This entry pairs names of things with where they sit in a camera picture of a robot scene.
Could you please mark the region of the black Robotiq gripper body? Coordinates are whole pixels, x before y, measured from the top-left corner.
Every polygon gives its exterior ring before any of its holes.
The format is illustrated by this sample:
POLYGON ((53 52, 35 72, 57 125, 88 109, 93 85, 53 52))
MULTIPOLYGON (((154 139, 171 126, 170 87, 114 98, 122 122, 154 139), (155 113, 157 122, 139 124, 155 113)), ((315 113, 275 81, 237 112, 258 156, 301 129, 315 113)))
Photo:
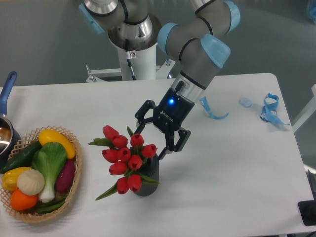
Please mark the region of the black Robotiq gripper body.
POLYGON ((169 88, 158 104, 154 102, 153 124, 164 134, 175 132, 194 105, 194 102, 178 95, 175 89, 169 88))

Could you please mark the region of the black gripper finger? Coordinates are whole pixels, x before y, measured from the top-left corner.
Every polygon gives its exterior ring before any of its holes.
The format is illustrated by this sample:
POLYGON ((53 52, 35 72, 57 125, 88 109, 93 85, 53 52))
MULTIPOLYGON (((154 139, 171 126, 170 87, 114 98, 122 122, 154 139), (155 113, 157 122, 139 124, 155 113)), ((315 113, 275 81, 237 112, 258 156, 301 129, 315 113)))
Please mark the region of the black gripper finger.
POLYGON ((137 128, 134 131, 134 134, 136 134, 136 133, 141 134, 141 132, 145 128, 145 125, 152 123, 154 121, 153 116, 145 118, 145 115, 150 109, 153 110, 155 107, 156 107, 156 105, 155 105, 154 101, 146 100, 144 102, 144 104, 139 108, 139 110, 135 114, 135 118, 137 119, 137 123, 136 123, 137 128))
POLYGON ((165 157, 166 154, 170 154, 172 152, 180 152, 185 146, 187 140, 189 139, 191 132, 182 127, 177 131, 179 139, 175 142, 174 132, 166 131, 164 133, 165 137, 165 147, 158 155, 158 160, 161 160, 165 157))

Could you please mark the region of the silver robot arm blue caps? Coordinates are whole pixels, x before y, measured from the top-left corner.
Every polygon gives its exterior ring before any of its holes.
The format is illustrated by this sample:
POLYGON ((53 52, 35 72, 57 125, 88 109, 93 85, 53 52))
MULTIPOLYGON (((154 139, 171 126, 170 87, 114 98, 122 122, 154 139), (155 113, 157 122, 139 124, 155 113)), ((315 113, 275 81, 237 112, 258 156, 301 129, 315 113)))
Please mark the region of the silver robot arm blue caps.
POLYGON ((238 7, 229 0, 193 0, 191 5, 196 17, 186 26, 161 25, 146 0, 84 0, 79 5, 92 30, 107 33, 117 48, 123 80, 154 79, 157 48, 182 65, 160 103, 148 100, 135 115, 137 132, 152 123, 164 134, 159 159, 184 147, 190 131, 181 124, 231 53, 220 37, 240 21, 238 7))

